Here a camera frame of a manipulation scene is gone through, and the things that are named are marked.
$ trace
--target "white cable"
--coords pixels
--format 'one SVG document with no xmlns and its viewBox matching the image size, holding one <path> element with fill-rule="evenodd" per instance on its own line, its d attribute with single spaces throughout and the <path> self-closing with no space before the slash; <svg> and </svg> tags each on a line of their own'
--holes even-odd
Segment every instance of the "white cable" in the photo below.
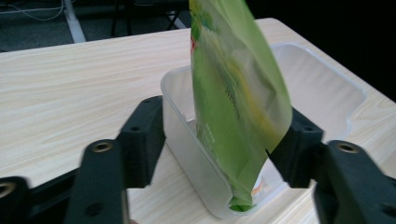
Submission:
<svg viewBox="0 0 396 224">
<path fill-rule="evenodd" d="M 50 21 L 50 20 L 53 20 L 53 19 L 55 19 L 55 18 L 57 18 L 58 16 L 61 15 L 62 11 L 64 10 L 64 0 L 61 0 L 61 6 L 60 7 L 21 9 L 21 8 L 15 7 L 13 5 L 3 5 L 3 4 L 0 4 L 0 7 L 13 7 L 15 9 L 17 9 L 17 11 L 0 12 L 0 15 L 1 14 L 21 12 L 25 16 L 30 17 L 32 19 L 35 19 L 37 21 Z M 32 12 L 32 11 L 50 11 L 50 10 L 58 10 L 58 9 L 59 9 L 59 12 L 55 16 L 50 17 L 50 18 L 44 18 L 44 19 L 43 18 L 34 17 L 34 16 L 32 16 L 32 15 L 27 13 L 27 12 Z"/>
</svg>

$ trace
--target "green pouch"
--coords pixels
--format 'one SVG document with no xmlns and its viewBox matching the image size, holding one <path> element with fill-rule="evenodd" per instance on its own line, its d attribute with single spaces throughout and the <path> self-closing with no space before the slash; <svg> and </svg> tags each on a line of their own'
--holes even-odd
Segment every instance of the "green pouch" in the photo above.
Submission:
<svg viewBox="0 0 396 224">
<path fill-rule="evenodd" d="M 230 183 L 230 208 L 247 211 L 291 124 L 288 90 L 244 0 L 190 0 L 190 11 L 197 137 Z"/>
</svg>

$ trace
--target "light wood tabletop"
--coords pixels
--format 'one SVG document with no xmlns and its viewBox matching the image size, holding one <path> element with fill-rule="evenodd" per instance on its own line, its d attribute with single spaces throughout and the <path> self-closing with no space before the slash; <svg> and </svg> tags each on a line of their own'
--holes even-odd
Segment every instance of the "light wood tabletop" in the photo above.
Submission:
<svg viewBox="0 0 396 224">
<path fill-rule="evenodd" d="M 345 140 L 396 177 L 396 104 L 275 19 L 257 20 L 271 45 L 295 43 L 364 93 Z M 31 187 L 79 166 L 90 143 L 114 138 L 137 105 L 162 95 L 167 72 L 190 64 L 190 29 L 0 54 L 0 177 Z M 318 223 L 312 189 L 291 189 L 252 215 L 213 216 L 165 146 L 151 186 L 128 189 L 138 223 Z"/>
</svg>

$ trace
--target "dark background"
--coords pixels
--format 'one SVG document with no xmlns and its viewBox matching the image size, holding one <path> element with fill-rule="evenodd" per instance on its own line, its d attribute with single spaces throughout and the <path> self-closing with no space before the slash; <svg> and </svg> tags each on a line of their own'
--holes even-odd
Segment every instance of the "dark background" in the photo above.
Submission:
<svg viewBox="0 0 396 224">
<path fill-rule="evenodd" d="M 256 19 L 275 18 L 322 49 L 337 62 L 396 102 L 394 90 L 396 0 L 246 0 Z M 0 0 L 23 9 L 58 7 L 60 0 Z M 77 0 L 74 3 L 87 41 L 126 36 L 125 20 L 119 19 L 116 36 L 110 35 L 115 0 Z M 37 21 L 15 10 L 0 7 L 0 52 L 73 44 L 64 14 Z M 30 14 L 48 18 L 54 11 Z M 189 11 L 180 19 L 191 26 Z M 133 35 L 163 31 L 165 17 L 133 20 Z"/>
<path fill-rule="evenodd" d="M 247 0 L 258 18 L 275 18 L 396 102 L 394 0 Z"/>
</svg>

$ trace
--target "transparent plastic container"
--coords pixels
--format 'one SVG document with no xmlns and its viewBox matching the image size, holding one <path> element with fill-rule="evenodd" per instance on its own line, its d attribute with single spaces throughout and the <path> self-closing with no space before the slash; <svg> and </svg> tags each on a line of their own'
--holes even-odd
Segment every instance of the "transparent plastic container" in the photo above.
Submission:
<svg viewBox="0 0 396 224">
<path fill-rule="evenodd" d="M 285 78 L 291 103 L 325 131 L 324 141 L 343 139 L 350 130 L 349 115 L 365 99 L 364 92 L 318 56 L 294 44 L 272 46 Z M 163 126 L 166 143 L 195 187 L 207 209 L 216 217 L 247 216 L 288 188 L 274 165 L 267 160 L 254 195 L 254 208 L 235 212 L 224 174 L 196 137 L 191 67 L 172 70 L 163 77 Z"/>
</svg>

